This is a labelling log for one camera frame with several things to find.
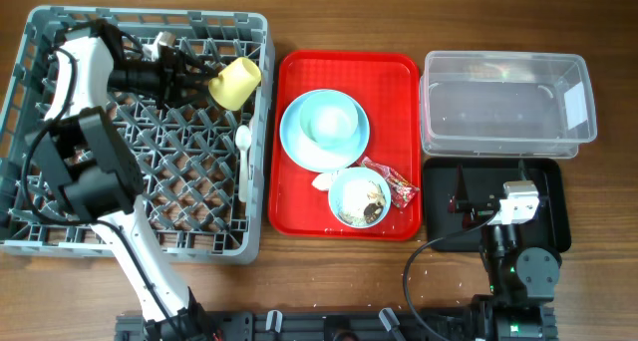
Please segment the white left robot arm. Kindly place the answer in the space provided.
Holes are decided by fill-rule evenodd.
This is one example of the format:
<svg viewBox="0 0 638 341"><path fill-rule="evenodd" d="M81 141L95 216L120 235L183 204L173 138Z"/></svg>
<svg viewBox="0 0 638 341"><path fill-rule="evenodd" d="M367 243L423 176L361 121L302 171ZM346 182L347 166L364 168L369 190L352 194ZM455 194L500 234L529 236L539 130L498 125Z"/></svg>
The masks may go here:
<svg viewBox="0 0 638 341"><path fill-rule="evenodd" d="M216 71L171 46L148 59L139 40L104 19L57 31L56 92L45 124L26 136L26 177L37 167L63 216L43 225L87 225L106 244L136 293L146 340L219 340L221 331L165 257L148 220L141 167L105 110L108 89L148 96L160 108L201 94Z"/></svg>

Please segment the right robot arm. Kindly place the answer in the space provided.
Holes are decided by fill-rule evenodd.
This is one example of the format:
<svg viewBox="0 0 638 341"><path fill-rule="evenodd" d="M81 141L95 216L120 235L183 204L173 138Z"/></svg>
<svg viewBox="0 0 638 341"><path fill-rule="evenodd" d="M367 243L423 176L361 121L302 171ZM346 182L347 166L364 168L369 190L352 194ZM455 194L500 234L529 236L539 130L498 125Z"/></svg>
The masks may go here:
<svg viewBox="0 0 638 341"><path fill-rule="evenodd" d="M463 216L463 230L478 229L478 251L490 283L489 295L476 295L464 312L467 340L539 340L558 338L554 299L561 258L555 251L522 244L522 226L531 222L540 207L538 189L518 166L520 179L502 185L502 196L472 201L464 171L457 167L450 213Z"/></svg>

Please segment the yellow plastic cup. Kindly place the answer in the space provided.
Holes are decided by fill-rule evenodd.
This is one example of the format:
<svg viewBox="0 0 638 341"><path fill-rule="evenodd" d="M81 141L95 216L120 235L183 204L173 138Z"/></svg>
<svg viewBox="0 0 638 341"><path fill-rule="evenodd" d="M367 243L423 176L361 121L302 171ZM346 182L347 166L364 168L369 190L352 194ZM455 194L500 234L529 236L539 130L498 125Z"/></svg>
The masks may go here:
<svg viewBox="0 0 638 341"><path fill-rule="evenodd" d="M231 62L208 82L212 98L223 108L238 111L261 82L261 70L245 57Z"/></svg>

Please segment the light green small bowl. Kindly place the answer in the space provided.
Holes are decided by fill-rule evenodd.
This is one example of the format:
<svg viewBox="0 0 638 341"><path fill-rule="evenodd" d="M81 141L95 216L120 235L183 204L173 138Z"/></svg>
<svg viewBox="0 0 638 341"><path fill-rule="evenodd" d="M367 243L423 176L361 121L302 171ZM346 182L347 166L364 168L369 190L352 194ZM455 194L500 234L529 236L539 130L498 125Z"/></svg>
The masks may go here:
<svg viewBox="0 0 638 341"><path fill-rule="evenodd" d="M303 134L319 147L341 145L358 128L355 101L335 90L313 91L301 104L299 124Z"/></svg>

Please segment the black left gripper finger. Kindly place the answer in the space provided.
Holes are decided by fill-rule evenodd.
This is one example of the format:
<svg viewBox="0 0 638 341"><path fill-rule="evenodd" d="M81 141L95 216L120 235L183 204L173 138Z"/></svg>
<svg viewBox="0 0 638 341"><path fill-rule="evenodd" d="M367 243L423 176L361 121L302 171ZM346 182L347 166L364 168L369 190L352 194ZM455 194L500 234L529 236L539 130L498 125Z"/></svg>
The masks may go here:
<svg viewBox="0 0 638 341"><path fill-rule="evenodd" d="M213 67L206 65L196 57L186 52L181 53L183 60L184 73L188 76L214 78L218 76L218 72Z"/></svg>
<svg viewBox="0 0 638 341"><path fill-rule="evenodd" d="M192 84L181 88L181 103L190 105L199 103L209 97L209 89L207 84Z"/></svg>

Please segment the light blue plate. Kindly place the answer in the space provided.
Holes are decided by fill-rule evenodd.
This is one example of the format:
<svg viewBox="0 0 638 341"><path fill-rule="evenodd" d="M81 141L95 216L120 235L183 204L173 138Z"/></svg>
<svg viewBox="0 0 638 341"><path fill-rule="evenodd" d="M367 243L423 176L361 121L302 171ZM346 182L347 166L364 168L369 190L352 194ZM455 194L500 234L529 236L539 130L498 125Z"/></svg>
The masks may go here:
<svg viewBox="0 0 638 341"><path fill-rule="evenodd" d="M333 172L352 165L365 151L370 137L370 124L364 109L355 101L358 128L345 143L322 148L310 141L301 131L301 104L313 92L297 97L285 110L279 124L279 138L287 155L300 167L315 172Z"/></svg>

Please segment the white plastic spoon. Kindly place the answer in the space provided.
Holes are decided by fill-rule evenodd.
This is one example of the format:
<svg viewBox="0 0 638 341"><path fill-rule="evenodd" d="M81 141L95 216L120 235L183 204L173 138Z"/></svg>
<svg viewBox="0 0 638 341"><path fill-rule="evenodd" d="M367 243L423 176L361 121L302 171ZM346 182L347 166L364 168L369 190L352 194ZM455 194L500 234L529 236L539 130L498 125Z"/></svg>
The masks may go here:
<svg viewBox="0 0 638 341"><path fill-rule="evenodd" d="M248 151L251 147L251 131L246 125L240 125L235 134L235 145L239 150L239 185L238 198L247 202L248 192Z"/></svg>

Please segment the light blue food bowl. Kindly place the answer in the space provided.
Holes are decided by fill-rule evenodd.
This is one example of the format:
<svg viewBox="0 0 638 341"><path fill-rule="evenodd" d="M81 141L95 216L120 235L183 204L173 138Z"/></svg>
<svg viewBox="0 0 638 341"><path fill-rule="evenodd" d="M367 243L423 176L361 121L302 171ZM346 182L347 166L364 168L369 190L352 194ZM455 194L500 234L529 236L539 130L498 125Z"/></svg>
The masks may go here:
<svg viewBox="0 0 638 341"><path fill-rule="evenodd" d="M338 214L342 201L343 186L347 181L353 179L366 179L377 183L381 187L381 190L383 191L386 199L386 205L382 211L381 216L373 224L370 224L367 227L351 226L345 223ZM388 184L377 172L367 168L350 168L340 171L338 177L328 190L328 203L332 213L340 222L342 222L346 226L350 226L356 229L367 229L380 223L388 214L391 206L391 193Z"/></svg>

